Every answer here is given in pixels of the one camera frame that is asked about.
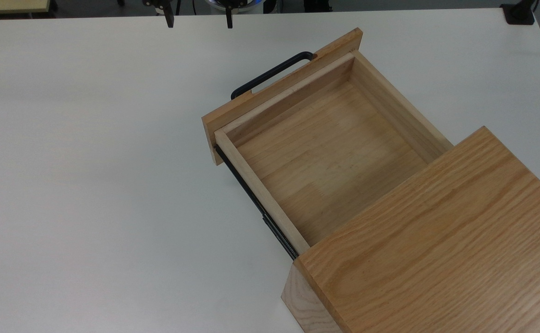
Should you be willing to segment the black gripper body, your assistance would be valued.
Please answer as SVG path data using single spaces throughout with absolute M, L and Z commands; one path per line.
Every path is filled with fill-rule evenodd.
M 173 11 L 225 11 L 225 5 L 233 11 L 251 11 L 251 0 L 142 0 L 143 6 L 163 11 L 163 6 L 171 5 Z

